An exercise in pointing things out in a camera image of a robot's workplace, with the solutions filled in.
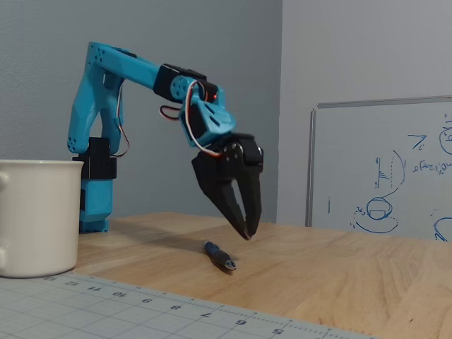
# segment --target robotic arm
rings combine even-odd
[[[182,104],[178,119],[189,145],[201,151],[192,165],[203,193],[245,239],[256,233],[261,216],[259,175],[263,151],[254,137],[233,133],[235,118],[225,109],[222,89],[195,71],[156,65],[128,50],[91,42],[85,72],[74,100],[68,149],[84,161],[81,187],[81,232],[108,230],[112,212],[112,181],[116,178],[122,124],[121,89],[125,80]],[[90,129],[100,113],[102,138]],[[237,180],[246,217],[237,204],[232,181]]]

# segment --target marker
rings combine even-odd
[[[209,258],[215,265],[226,268],[228,270],[237,269],[235,262],[231,259],[230,255],[222,251],[220,247],[218,247],[214,243],[209,242],[208,240],[204,240],[203,247]]]

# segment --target wooden tabletop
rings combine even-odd
[[[209,239],[237,260],[228,275]],[[76,272],[380,338],[452,338],[452,246],[261,224],[243,240],[221,218],[175,213],[111,221],[80,236]]]

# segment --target mug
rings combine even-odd
[[[76,265],[82,166],[0,160],[0,276],[37,278]]]

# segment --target gray cutting mat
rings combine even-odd
[[[0,278],[0,339],[371,339],[75,273]]]

